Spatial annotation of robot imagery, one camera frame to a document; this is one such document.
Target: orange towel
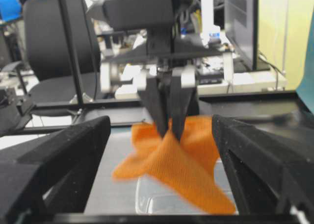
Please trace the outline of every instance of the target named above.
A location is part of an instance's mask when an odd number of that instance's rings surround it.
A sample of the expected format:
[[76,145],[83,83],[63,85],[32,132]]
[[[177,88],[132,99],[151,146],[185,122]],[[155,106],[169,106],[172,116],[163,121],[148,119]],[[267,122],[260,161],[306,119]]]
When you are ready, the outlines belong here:
[[211,118],[188,117],[180,143],[171,131],[162,139],[154,125],[132,127],[136,154],[113,172],[116,180],[148,174],[211,214],[233,214],[232,202],[215,185],[214,165],[219,153],[211,134]]

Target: black chair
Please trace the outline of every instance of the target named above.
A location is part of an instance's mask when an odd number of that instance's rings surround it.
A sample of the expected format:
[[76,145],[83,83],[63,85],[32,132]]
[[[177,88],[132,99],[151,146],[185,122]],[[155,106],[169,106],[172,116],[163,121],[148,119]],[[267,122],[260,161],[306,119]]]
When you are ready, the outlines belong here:
[[[66,0],[73,38],[78,54],[83,92],[93,97],[95,72],[92,65],[88,30],[80,0]],[[69,54],[57,0],[27,0],[23,6],[26,53],[29,64],[40,81],[30,90],[35,103],[69,102],[75,96],[75,87],[69,67]],[[87,19],[92,39],[92,51],[100,68],[100,49],[90,19]],[[103,99],[98,84],[96,99]],[[36,111],[41,116],[65,116],[67,110]]]

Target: transparent tray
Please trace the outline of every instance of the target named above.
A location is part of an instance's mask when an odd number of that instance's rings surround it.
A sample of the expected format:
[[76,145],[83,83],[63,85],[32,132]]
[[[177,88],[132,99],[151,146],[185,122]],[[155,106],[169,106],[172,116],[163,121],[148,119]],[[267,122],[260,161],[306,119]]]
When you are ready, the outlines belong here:
[[[216,184],[235,204],[233,194],[221,160],[214,168]],[[175,191],[159,181],[143,176],[138,179],[135,193],[135,210],[141,215],[205,215],[199,208],[181,198]]]

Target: computer monitor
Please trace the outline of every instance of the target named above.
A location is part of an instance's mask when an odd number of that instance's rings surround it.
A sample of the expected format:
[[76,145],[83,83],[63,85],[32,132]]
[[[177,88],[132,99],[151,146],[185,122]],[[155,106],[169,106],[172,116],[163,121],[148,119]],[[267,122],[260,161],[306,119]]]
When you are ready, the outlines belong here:
[[259,0],[225,0],[226,36],[247,71],[264,69],[258,65],[258,13]]

